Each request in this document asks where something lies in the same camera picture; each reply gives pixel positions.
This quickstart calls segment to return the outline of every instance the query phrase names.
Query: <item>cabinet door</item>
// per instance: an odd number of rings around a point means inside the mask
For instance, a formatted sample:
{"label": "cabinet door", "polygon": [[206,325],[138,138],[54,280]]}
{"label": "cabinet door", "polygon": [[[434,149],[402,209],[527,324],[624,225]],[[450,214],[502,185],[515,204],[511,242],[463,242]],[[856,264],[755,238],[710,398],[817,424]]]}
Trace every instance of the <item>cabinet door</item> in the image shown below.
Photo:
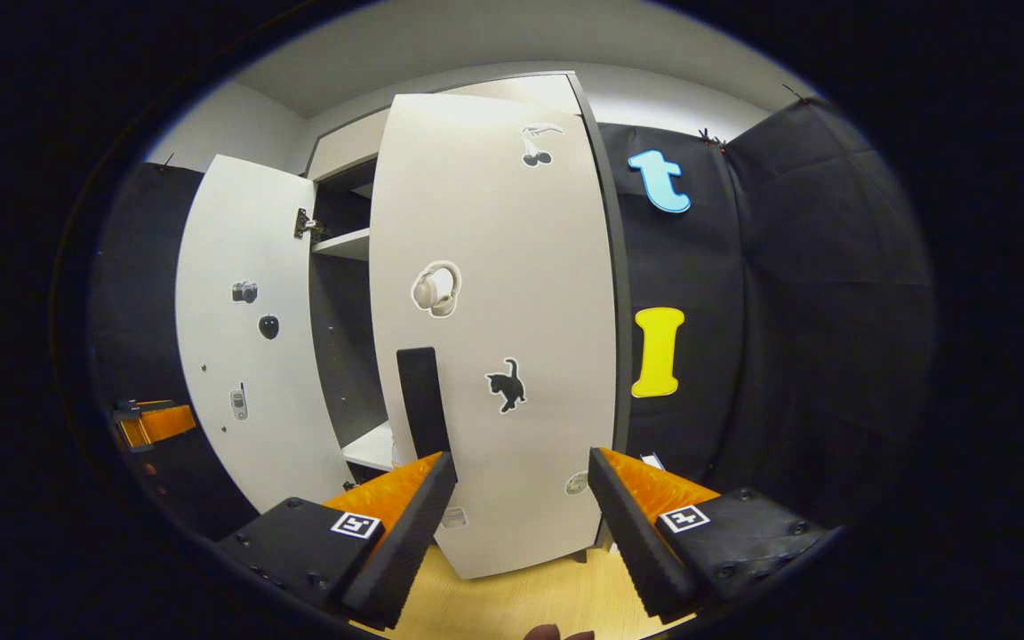
{"label": "cabinet door", "polygon": [[[402,462],[415,446],[395,352],[437,353],[459,477],[450,513],[464,511],[438,528],[444,556],[469,579],[589,547],[600,511],[569,479],[612,440],[615,308],[583,119],[490,97],[397,96],[370,221],[374,344]],[[411,294],[437,260],[461,273],[456,307],[439,317]],[[509,374],[507,359],[524,400],[502,413],[508,398],[488,375]]]}
{"label": "cabinet door", "polygon": [[[295,239],[309,179],[216,157],[200,182],[176,266],[176,337],[188,394],[219,461],[264,513],[297,496],[325,502],[350,478],[322,396],[310,333],[310,234]],[[253,283],[252,303],[232,285]],[[268,340],[260,319],[280,331]],[[243,392],[239,418],[232,392]]]}

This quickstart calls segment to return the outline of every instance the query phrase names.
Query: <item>cabinet shelf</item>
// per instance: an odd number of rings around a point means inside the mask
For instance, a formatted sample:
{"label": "cabinet shelf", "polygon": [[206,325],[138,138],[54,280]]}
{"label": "cabinet shelf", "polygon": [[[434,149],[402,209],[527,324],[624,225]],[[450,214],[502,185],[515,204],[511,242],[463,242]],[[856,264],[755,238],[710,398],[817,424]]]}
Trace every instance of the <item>cabinet shelf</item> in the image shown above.
{"label": "cabinet shelf", "polygon": [[337,239],[324,240],[310,247],[310,253],[370,260],[370,229],[359,229],[338,236]]}
{"label": "cabinet shelf", "polygon": [[342,447],[342,458],[345,458],[346,462],[353,462],[354,465],[393,471],[394,430],[389,426],[389,421],[374,427],[365,436]]}

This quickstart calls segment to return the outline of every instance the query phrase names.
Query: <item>black curtain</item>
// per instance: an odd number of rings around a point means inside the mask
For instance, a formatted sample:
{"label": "black curtain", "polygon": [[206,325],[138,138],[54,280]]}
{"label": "black curtain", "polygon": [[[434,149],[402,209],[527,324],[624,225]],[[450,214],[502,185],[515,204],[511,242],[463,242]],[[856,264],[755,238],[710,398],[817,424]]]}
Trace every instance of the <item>black curtain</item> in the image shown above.
{"label": "black curtain", "polygon": [[[114,199],[97,241],[89,306],[96,381],[111,403],[191,404],[176,341],[176,260],[203,177],[144,163],[130,172]],[[219,540],[259,515],[220,465],[202,428],[139,454],[127,450],[117,430],[114,436],[145,490],[185,526]]]}
{"label": "black curtain", "polygon": [[[893,171],[819,98],[724,146],[601,129],[633,312],[686,315],[679,389],[634,398],[627,453],[654,451],[716,490],[755,486],[827,526],[852,522],[909,451],[934,350],[926,252]],[[672,181],[690,210],[668,214],[646,198],[627,159],[648,150],[682,166]]]}
{"label": "black curtain", "polygon": [[[631,318],[652,306],[685,314],[675,344],[678,390],[631,400],[627,454],[657,454],[667,470],[698,481],[717,453],[742,349],[742,250],[734,187],[716,145],[646,126],[600,125],[600,131],[623,216]],[[627,164],[648,150],[682,166],[682,177],[671,179],[677,193],[690,196],[685,213],[654,207],[642,175]],[[633,321],[630,329],[631,380],[637,381],[643,331]]]}
{"label": "black curtain", "polygon": [[726,441],[703,481],[852,522],[897,476],[926,392],[935,302],[914,210],[819,98],[752,127],[726,158],[748,323]]}
{"label": "black curtain", "polygon": [[114,199],[89,306],[97,382],[109,400],[189,401],[176,344],[176,259],[203,177],[143,163]]}

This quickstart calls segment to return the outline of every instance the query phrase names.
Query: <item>black cat sticker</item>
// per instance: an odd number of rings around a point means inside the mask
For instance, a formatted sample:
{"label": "black cat sticker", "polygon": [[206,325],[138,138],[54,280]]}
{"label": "black cat sticker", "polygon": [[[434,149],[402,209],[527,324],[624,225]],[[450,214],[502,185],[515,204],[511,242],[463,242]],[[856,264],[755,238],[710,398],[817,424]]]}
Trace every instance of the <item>black cat sticker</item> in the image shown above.
{"label": "black cat sticker", "polygon": [[501,414],[507,414],[515,409],[517,401],[527,401],[523,396],[523,381],[520,381],[520,368],[516,365],[515,357],[505,357],[511,367],[511,372],[507,374],[485,374],[488,378],[488,391],[493,395],[503,395],[504,406],[501,407]]}

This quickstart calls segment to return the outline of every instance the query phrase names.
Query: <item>door hinge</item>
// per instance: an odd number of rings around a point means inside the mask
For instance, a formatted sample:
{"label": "door hinge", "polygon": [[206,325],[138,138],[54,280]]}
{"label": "door hinge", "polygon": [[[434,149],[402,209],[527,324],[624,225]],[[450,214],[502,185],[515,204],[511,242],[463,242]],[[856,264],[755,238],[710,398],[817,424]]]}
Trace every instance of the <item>door hinge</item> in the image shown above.
{"label": "door hinge", "polygon": [[298,215],[295,216],[296,239],[301,239],[305,231],[310,231],[310,244],[321,243],[324,240],[325,233],[322,231],[322,225],[318,224],[317,219],[309,219],[305,208],[300,208]]}

